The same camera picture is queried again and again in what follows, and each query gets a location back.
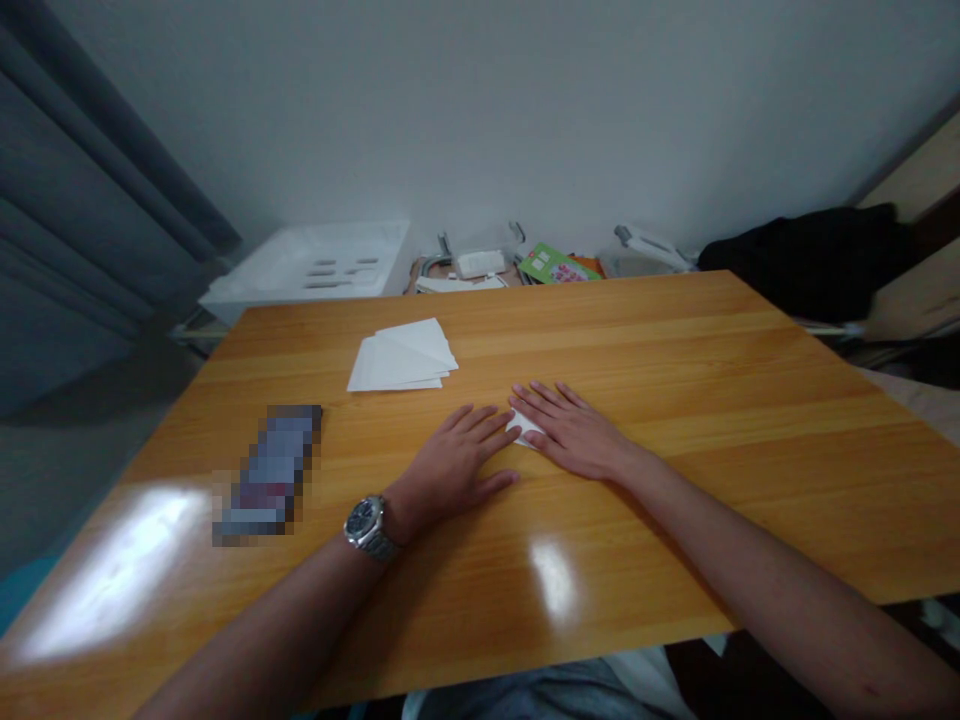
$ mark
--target hand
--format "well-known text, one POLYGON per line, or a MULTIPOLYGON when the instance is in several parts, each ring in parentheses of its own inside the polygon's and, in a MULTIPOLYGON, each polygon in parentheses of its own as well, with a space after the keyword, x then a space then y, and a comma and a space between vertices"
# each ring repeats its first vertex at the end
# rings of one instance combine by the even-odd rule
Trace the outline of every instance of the hand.
POLYGON ((658 460, 649 450, 627 440, 613 423, 563 383, 557 383, 559 395, 536 381, 530 387, 537 392, 514 385, 519 397, 511 396, 510 404, 547 434, 528 430, 523 439, 564 470, 622 485, 636 473, 638 465, 658 460))
POLYGON ((513 411, 493 417, 496 412, 492 405, 479 410, 464 405, 443 421, 410 467, 384 490, 384 532, 393 542, 406 545, 427 525, 469 510, 520 479, 515 470, 476 479, 481 465, 520 437, 518 427, 499 432, 513 411))

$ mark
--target black cloth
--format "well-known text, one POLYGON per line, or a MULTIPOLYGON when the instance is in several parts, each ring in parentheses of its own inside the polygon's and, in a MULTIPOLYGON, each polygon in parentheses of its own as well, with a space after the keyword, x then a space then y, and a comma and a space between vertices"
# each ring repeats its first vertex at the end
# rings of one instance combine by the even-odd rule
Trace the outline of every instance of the black cloth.
POLYGON ((890 204, 777 218, 703 249, 701 270, 731 270, 788 315, 862 320, 873 293, 916 263, 910 228, 890 204))

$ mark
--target desk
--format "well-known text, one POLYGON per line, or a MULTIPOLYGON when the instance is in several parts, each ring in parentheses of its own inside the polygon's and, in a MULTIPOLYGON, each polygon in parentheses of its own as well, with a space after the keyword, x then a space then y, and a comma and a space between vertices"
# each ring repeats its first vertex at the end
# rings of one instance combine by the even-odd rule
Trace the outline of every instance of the desk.
MULTIPOLYGON (((564 379, 631 438, 878 603, 960 590, 960 454, 733 275, 254 309, 0 645, 6 717, 126 716, 393 480, 466 402, 564 379), (440 320, 442 390, 346 392, 361 338, 440 320), (324 406, 290 536, 214 547, 213 471, 274 404, 324 406)), ((730 630, 671 542, 609 487, 514 445, 523 480, 411 547, 314 705, 730 630)))

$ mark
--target silver wristwatch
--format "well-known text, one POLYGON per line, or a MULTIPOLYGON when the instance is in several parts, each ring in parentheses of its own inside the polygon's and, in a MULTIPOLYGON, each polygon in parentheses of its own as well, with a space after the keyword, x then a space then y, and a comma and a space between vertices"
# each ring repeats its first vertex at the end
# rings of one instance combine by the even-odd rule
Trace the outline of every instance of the silver wristwatch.
POLYGON ((388 563, 400 552, 383 532, 383 513, 386 503, 382 495, 364 498, 343 524, 343 534, 351 545, 360 548, 382 563, 388 563))

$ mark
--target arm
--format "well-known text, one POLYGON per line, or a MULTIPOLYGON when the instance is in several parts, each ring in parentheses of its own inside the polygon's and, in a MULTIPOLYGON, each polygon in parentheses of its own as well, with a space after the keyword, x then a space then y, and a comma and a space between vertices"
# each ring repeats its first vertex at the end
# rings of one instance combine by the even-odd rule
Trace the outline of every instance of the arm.
POLYGON ((831 711, 854 718, 960 715, 960 679, 859 593, 627 440, 562 383, 514 386, 542 427, 524 439, 570 472, 629 491, 744 627, 831 711))
MULTIPOLYGON (((476 473, 517 439, 512 413, 467 405, 448 417, 383 491, 384 532, 407 545, 426 527, 479 505, 519 479, 476 473)), ((140 709, 147 718, 286 718, 310 691, 337 638, 384 565, 338 533, 216 635, 140 709)))

